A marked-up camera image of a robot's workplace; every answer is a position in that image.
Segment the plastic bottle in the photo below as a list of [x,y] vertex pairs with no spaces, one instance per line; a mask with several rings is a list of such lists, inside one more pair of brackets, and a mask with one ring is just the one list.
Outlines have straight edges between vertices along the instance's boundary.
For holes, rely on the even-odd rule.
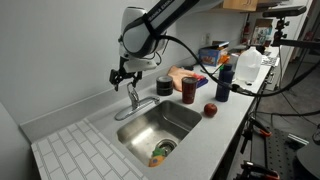
[[[225,64],[223,69],[220,69],[219,80],[225,83],[231,83],[234,72],[232,71],[232,64]],[[229,98],[230,90],[222,87],[220,85],[217,86],[216,92],[216,100],[220,102],[226,102]]]
[[262,55],[256,47],[250,47],[238,59],[235,76],[238,80],[254,82],[258,76]]

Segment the red apple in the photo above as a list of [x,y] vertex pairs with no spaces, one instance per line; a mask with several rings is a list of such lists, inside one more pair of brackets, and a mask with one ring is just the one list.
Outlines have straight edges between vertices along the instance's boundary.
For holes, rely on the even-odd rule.
[[217,113],[218,108],[215,104],[208,103],[204,106],[203,111],[205,115],[209,117],[213,117]]

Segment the stainless steel sink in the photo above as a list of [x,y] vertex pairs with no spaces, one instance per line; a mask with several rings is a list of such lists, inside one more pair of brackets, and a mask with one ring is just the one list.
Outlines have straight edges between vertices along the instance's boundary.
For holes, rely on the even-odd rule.
[[119,141],[148,166],[155,147],[166,155],[198,124],[201,115],[171,101],[163,101],[145,114],[121,127]]

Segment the black container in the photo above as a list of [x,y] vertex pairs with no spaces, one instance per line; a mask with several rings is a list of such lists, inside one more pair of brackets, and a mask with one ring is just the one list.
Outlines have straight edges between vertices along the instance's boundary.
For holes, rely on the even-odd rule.
[[[219,80],[225,83],[231,83],[233,78],[234,72],[232,71],[231,64],[225,64],[223,69],[220,69]],[[230,90],[223,86],[217,86],[216,92],[216,100],[220,102],[226,102],[229,98]]]
[[157,94],[159,96],[169,96],[173,92],[173,81],[170,76],[160,76],[157,78]]

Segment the box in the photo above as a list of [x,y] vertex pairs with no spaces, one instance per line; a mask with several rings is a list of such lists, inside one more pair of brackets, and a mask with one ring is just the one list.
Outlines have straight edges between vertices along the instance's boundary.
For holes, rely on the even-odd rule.
[[203,64],[217,66],[222,54],[226,54],[229,42],[212,41],[212,46],[201,48],[199,50],[199,59]]
[[217,66],[220,59],[220,50],[210,47],[202,48],[199,50],[199,59],[203,64]]

